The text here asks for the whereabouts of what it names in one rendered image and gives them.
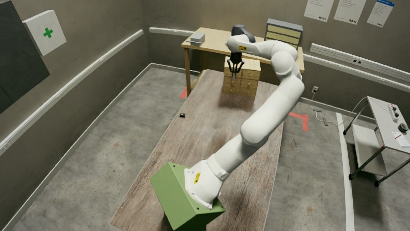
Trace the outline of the light wooden chest of drawers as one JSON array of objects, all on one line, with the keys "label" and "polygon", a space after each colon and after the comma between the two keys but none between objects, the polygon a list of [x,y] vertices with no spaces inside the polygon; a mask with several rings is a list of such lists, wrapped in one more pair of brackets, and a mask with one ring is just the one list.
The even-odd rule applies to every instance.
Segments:
[{"label": "light wooden chest of drawers", "polygon": [[[225,58],[225,67],[229,68],[229,65],[227,63],[227,59],[229,59],[230,57],[226,57]],[[253,59],[244,59],[242,58],[242,60],[245,62],[245,64],[242,65],[241,69],[242,69],[242,73],[243,73],[243,69],[247,69],[247,70],[255,70],[255,71],[260,71],[261,73],[261,68],[260,68],[260,61],[259,60],[253,60]],[[242,73],[241,73],[241,80],[242,80]],[[259,78],[260,78],[260,73],[259,73]],[[258,78],[258,82],[259,82],[259,78]],[[244,78],[243,78],[244,79]]]}]

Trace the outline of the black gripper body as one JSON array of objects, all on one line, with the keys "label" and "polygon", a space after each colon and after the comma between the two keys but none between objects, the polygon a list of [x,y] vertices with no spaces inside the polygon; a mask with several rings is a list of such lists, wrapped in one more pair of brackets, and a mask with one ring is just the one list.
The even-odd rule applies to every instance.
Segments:
[{"label": "black gripper body", "polygon": [[237,62],[237,60],[238,60],[238,63],[240,63],[241,61],[242,61],[242,53],[241,52],[235,52],[235,53],[232,53],[231,52],[231,57],[230,57],[230,61],[233,63],[233,60],[235,60],[235,64],[236,64],[236,62]]}]

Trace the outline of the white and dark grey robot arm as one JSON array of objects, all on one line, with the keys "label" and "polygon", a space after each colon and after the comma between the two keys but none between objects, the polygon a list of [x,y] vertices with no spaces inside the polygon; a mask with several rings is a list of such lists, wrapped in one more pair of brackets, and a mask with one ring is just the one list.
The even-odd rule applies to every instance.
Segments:
[{"label": "white and dark grey robot arm", "polygon": [[268,141],[305,90],[299,67],[295,63],[298,52],[294,47],[277,40],[256,43],[255,37],[242,24],[232,27],[231,36],[225,45],[232,53],[242,52],[271,60],[272,68],[281,82],[267,101],[244,122],[239,135],[207,160],[200,161],[191,169],[184,169],[186,191],[209,210],[212,209],[213,200],[221,194],[220,189],[231,172]]}]

